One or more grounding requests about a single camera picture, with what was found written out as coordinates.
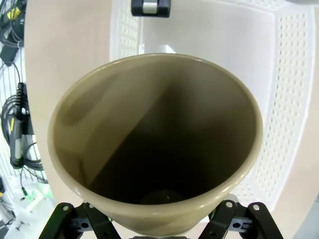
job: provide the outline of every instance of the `white tray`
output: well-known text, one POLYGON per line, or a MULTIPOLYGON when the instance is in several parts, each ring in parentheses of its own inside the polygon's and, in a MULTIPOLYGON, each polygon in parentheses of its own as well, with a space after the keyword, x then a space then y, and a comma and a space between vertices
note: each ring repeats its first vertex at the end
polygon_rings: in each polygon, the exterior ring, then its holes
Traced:
POLYGON ((171 17, 131 15, 113 0, 111 60, 183 53, 212 61, 241 79, 264 120, 264 142, 251 173, 233 190, 247 206, 272 211, 289 175, 307 119, 315 63, 310 5, 284 0, 172 0, 171 17))

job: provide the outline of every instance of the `beige tabletop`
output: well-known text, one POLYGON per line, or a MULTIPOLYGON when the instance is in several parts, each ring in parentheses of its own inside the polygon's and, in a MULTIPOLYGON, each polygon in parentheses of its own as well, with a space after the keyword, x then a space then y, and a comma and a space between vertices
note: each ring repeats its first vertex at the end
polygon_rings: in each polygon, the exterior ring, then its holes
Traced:
MULTIPOLYGON (((67 188, 52 166, 47 147, 49 120, 57 102, 75 81, 110 61, 110 15, 110 0, 28 2, 25 26, 28 97, 39 151, 58 203, 69 202, 77 206, 82 199, 67 188)), ((316 11, 316 17, 318 22, 319 10, 316 11)), ((302 142, 273 211, 274 219, 286 239, 296 233, 319 191, 318 122, 319 70, 316 72, 302 142)), ((203 225, 199 225, 195 230, 199 232, 202 228, 203 225)), ((127 230, 120 230, 123 238, 129 235, 127 230)), ((90 233, 84 238, 95 237, 90 233)))

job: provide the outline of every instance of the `gray floor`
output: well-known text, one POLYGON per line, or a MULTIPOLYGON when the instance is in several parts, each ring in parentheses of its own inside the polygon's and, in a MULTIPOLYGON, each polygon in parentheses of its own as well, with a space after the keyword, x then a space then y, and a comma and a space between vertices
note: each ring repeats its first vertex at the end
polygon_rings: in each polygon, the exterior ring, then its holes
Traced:
POLYGON ((294 239, 319 239, 319 196, 294 239))

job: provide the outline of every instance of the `beige cup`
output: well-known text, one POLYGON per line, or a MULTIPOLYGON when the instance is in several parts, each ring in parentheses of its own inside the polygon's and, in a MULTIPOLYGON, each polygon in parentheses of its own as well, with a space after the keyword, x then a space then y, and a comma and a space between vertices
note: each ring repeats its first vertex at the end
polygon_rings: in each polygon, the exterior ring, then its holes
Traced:
POLYGON ((262 142, 258 105, 202 59, 148 54, 106 64, 61 99, 49 128, 60 177, 135 232, 185 232, 247 175, 262 142))

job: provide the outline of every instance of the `metal bolt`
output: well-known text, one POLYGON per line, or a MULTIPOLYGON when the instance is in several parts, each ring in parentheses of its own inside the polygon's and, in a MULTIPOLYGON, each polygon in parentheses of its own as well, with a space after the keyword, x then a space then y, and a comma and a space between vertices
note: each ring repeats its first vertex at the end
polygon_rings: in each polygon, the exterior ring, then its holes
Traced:
POLYGON ((227 203, 226 203, 226 207, 232 208, 232 207, 233 207, 233 204, 232 204, 231 202, 227 202, 227 203))
POLYGON ((259 210, 259 206, 257 204, 253 205, 253 209, 258 211, 259 210))

